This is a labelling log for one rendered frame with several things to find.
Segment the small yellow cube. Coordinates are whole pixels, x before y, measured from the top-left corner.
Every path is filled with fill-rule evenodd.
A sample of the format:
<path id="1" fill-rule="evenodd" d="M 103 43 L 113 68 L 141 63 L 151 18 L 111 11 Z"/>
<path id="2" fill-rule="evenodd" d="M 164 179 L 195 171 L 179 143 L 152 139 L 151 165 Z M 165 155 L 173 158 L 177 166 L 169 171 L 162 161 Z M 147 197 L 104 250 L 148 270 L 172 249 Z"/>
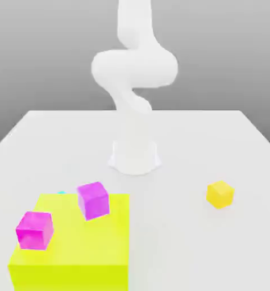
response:
<path id="1" fill-rule="evenodd" d="M 217 209 L 229 206 L 233 202 L 235 189 L 224 181 L 207 186 L 206 200 Z"/>

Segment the small magenta cube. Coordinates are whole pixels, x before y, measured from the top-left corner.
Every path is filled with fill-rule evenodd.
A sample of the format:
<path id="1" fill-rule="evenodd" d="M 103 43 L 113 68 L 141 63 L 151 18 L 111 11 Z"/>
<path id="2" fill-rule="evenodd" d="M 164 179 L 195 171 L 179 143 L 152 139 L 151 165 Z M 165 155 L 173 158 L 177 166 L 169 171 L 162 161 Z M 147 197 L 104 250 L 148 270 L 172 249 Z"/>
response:
<path id="1" fill-rule="evenodd" d="M 77 191 L 78 206 L 86 221 L 110 214 L 109 194 L 100 182 L 79 186 Z"/>
<path id="2" fill-rule="evenodd" d="M 15 230 L 21 249 L 44 251 L 54 233 L 51 213 L 28 211 Z"/>

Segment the large yellow-green box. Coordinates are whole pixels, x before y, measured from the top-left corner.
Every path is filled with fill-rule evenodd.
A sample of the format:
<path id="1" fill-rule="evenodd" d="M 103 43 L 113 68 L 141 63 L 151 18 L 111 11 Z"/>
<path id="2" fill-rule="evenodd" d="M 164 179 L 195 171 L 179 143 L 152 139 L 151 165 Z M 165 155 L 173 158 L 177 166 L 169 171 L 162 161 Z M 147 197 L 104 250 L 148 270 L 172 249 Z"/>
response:
<path id="1" fill-rule="evenodd" d="M 15 248 L 14 291 L 128 291 L 129 196 L 109 201 L 110 214 L 86 221 L 77 195 L 40 195 L 34 210 L 51 213 L 53 237 L 45 251 Z"/>

